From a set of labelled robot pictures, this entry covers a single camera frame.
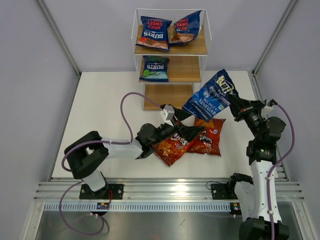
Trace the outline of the Burts spicy chilli bag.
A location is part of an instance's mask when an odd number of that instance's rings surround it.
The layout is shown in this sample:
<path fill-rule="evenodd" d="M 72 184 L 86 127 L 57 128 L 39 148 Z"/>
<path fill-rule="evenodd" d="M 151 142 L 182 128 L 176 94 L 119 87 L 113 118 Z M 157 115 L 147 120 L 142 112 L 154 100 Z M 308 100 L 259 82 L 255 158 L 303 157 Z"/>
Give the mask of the Burts spicy chilli bag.
<path fill-rule="evenodd" d="M 170 51 L 168 28 L 172 21 L 162 18 L 141 16 L 142 32 L 136 46 Z"/>
<path fill-rule="evenodd" d="M 171 46 L 185 46 L 198 37 L 201 30 L 201 12 L 202 10 L 195 11 L 173 24 L 175 34 L 169 41 Z"/>

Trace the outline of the Kettle sea salt vinegar bag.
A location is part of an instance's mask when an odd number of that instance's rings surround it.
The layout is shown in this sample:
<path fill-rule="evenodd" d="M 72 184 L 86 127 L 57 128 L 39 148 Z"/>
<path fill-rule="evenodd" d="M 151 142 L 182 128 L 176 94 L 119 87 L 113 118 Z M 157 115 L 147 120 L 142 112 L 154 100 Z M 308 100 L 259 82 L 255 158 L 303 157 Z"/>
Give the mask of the Kettle sea salt vinegar bag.
<path fill-rule="evenodd" d="M 222 69 L 187 100 L 182 110 L 208 123 L 229 107 L 230 95 L 238 97 L 239 93 L 228 72 Z"/>

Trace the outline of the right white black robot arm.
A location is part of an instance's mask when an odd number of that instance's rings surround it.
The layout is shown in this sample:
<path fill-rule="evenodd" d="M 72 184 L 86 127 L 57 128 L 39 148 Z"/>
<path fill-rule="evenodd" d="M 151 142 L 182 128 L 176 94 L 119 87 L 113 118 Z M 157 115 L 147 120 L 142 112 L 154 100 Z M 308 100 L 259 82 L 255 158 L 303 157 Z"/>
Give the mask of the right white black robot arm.
<path fill-rule="evenodd" d="M 246 148 L 252 175 L 234 173 L 227 183 L 227 193 L 240 204 L 241 240 L 287 240 L 290 229 L 283 224 L 276 196 L 275 168 L 277 141 L 286 123 L 279 117 L 264 118 L 263 109 L 272 109 L 276 102 L 246 100 L 228 95 L 230 111 L 236 122 L 244 121 L 254 136 Z"/>

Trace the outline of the Burts sea salt vinegar bag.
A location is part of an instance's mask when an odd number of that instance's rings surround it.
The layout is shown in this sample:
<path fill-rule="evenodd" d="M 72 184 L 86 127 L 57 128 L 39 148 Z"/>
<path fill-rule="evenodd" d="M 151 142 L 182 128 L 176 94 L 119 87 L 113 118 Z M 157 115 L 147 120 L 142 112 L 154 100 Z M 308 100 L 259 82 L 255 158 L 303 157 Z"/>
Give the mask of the Burts sea salt vinegar bag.
<path fill-rule="evenodd" d="M 167 74 L 168 63 L 170 59 L 157 55 L 143 56 L 143 69 L 139 80 L 147 82 L 167 83 L 169 77 Z"/>

